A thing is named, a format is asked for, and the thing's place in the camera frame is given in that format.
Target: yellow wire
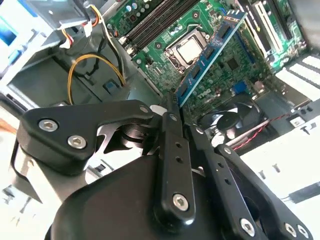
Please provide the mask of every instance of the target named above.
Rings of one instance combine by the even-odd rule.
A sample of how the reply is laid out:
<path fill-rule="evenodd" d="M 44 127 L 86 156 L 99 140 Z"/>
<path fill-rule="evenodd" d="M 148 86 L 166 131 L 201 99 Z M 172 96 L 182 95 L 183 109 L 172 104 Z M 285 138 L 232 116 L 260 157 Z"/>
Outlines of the yellow wire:
<path fill-rule="evenodd" d="M 98 15 L 98 17 L 99 17 L 99 20 L 102 20 L 102 15 L 101 15 L 101 13 L 99 12 L 99 10 L 98 10 L 98 8 L 95 6 L 95 5 L 93 5 L 93 4 L 90 4 L 90 7 L 93 9 L 93 11 L 95 11 L 95 13 Z"/>
<path fill-rule="evenodd" d="M 67 91 L 68 91 L 68 98 L 69 98 L 69 102 L 70 104 L 73 104 L 73 99 L 71 97 L 71 83 L 72 83 L 72 75 L 73 75 L 73 72 L 77 66 L 77 64 L 79 62 L 81 62 L 82 60 L 84 59 L 91 59 L 91 58 L 97 58 L 97 59 L 100 59 L 101 61 L 105 62 L 106 64 L 108 64 L 112 69 L 113 71 L 115 72 L 115 74 L 119 77 L 119 79 L 121 80 L 122 84 L 125 85 L 126 84 L 126 80 L 124 79 L 124 77 L 121 75 L 121 73 L 119 72 L 119 70 L 111 63 L 109 62 L 108 60 L 104 59 L 103 57 L 100 57 L 98 55 L 95 55 L 95 54 L 85 54 L 85 55 L 82 55 L 80 57 L 78 57 L 74 63 L 72 64 L 70 70 L 69 70 L 69 75 L 68 75 L 68 82 L 67 82 Z"/>
<path fill-rule="evenodd" d="M 68 38 L 68 35 L 67 35 L 67 32 L 65 29 L 62 29 L 61 32 L 63 33 L 63 35 L 65 36 L 65 38 L 69 41 L 69 38 Z"/>

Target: pcie slot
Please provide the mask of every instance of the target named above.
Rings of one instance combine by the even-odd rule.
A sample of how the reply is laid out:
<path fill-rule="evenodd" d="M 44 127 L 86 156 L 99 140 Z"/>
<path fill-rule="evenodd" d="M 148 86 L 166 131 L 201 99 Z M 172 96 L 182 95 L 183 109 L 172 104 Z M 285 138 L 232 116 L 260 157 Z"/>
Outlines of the pcie slot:
<path fill-rule="evenodd" d="M 292 33 L 287 25 L 287 21 L 284 17 L 284 15 L 281 12 L 280 6 L 278 1 L 276 0 L 267 0 L 268 5 L 270 7 L 271 12 L 273 13 L 278 25 L 279 29 L 283 35 L 284 38 L 287 40 L 290 40 L 293 38 Z"/>
<path fill-rule="evenodd" d="M 126 37 L 129 40 L 134 40 L 151 25 L 153 25 L 160 16 L 162 16 L 172 5 L 179 0 L 164 0 L 159 6 L 157 6 L 142 22 L 140 22 L 135 28 L 133 28 Z"/>
<path fill-rule="evenodd" d="M 248 0 L 238 0 L 238 6 L 242 12 L 247 12 L 248 15 L 245 18 L 245 23 L 249 27 L 249 30 L 254 37 L 254 40 L 261 50 L 264 58 L 268 57 L 268 52 L 272 49 L 267 39 L 266 34 L 262 29 L 262 23 L 260 19 L 255 16 L 254 9 Z"/>
<path fill-rule="evenodd" d="M 274 26 L 272 25 L 269 16 L 265 10 L 264 5 L 262 4 L 261 1 L 258 1 L 257 3 L 253 4 L 254 8 L 255 8 L 255 12 L 256 14 L 260 17 L 263 26 L 264 26 L 264 30 L 267 32 L 268 37 L 270 39 L 270 41 L 273 44 L 273 47 L 275 49 L 275 51 L 277 53 L 282 53 L 284 48 L 282 46 L 282 42 L 274 28 Z"/>
<path fill-rule="evenodd" d="M 157 38 L 164 30 L 170 27 L 176 20 L 189 11 L 199 0 L 184 0 L 177 7 L 173 7 L 170 11 L 165 13 L 165 16 L 161 18 L 161 21 L 155 22 L 152 27 L 146 29 L 141 34 L 141 39 L 135 40 L 133 43 L 138 50 L 143 49 L 155 38 Z"/>

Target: motherboard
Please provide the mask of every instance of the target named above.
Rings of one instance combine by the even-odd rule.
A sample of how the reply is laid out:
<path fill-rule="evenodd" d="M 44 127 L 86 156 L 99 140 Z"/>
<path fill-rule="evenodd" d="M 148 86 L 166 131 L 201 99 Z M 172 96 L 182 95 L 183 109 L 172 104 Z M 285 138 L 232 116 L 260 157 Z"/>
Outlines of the motherboard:
<path fill-rule="evenodd" d="M 306 50 L 287 0 L 127 0 L 108 23 L 164 95 L 178 88 L 230 10 L 248 14 L 183 106 L 196 121 L 239 93 L 265 94 L 271 74 Z"/>

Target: ram slot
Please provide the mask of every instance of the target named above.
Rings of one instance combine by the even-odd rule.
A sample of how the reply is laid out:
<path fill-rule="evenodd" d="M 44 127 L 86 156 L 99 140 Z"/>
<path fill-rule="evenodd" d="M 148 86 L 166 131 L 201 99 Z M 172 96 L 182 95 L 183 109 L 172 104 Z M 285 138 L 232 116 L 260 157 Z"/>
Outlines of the ram slot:
<path fill-rule="evenodd" d="M 199 0 L 184 0 L 179 6 L 172 8 L 159 22 L 155 22 L 154 26 L 147 30 L 140 39 L 134 42 L 135 47 L 138 50 L 146 47 L 198 2 Z"/>
<path fill-rule="evenodd" d="M 153 25 L 159 17 L 161 17 L 170 7 L 177 4 L 179 0 L 164 0 L 159 6 L 157 6 L 145 19 L 142 20 L 134 29 L 132 29 L 126 37 L 130 41 L 134 41 L 135 38 L 140 36 L 146 29 Z"/>
<path fill-rule="evenodd" d="M 277 53 L 282 53 L 284 51 L 284 47 L 282 45 L 282 42 L 272 25 L 269 16 L 265 10 L 264 5 L 261 1 L 258 1 L 257 3 L 253 4 L 255 13 L 260 17 L 264 30 L 267 33 L 268 38 L 270 39 L 271 43 L 273 44 L 273 47 Z"/>

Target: chip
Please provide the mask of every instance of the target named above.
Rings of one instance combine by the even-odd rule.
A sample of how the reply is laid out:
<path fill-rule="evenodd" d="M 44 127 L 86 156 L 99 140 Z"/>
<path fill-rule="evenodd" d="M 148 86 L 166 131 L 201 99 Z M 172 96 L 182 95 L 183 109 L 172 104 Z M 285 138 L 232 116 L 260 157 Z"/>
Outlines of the chip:
<path fill-rule="evenodd" d="M 204 51 L 204 57 L 205 57 L 205 59 L 208 60 L 208 59 L 212 56 L 212 54 L 214 53 L 214 51 L 215 51 L 215 48 L 214 48 L 213 46 L 209 45 L 209 46 L 205 49 L 205 51 Z"/>
<path fill-rule="evenodd" d="M 229 61 L 226 62 L 229 68 L 233 71 L 239 67 L 237 61 L 234 58 L 231 58 Z"/>
<path fill-rule="evenodd" d="M 197 77 L 197 75 L 200 72 L 200 66 L 196 65 L 192 70 L 191 70 L 191 76 L 193 79 L 195 79 Z"/>
<path fill-rule="evenodd" d="M 230 31 L 230 26 L 227 24 L 223 24 L 218 32 L 218 37 L 223 39 L 228 34 L 229 31 Z"/>
<path fill-rule="evenodd" d="M 183 57 L 184 61 L 192 64 L 202 51 L 201 46 L 194 37 L 190 38 L 185 44 L 177 48 L 179 54 Z"/>
<path fill-rule="evenodd" d="M 137 20 L 137 17 L 136 17 L 135 15 L 131 15 L 131 16 L 130 16 L 130 20 L 131 20 L 132 22 L 134 22 L 135 20 Z"/>
<path fill-rule="evenodd" d="M 187 90 L 188 90 L 188 85 L 184 82 L 184 83 L 182 84 L 182 86 L 181 86 L 181 91 L 182 91 L 181 97 L 183 97 L 183 96 L 185 95 L 185 93 L 187 92 Z"/>

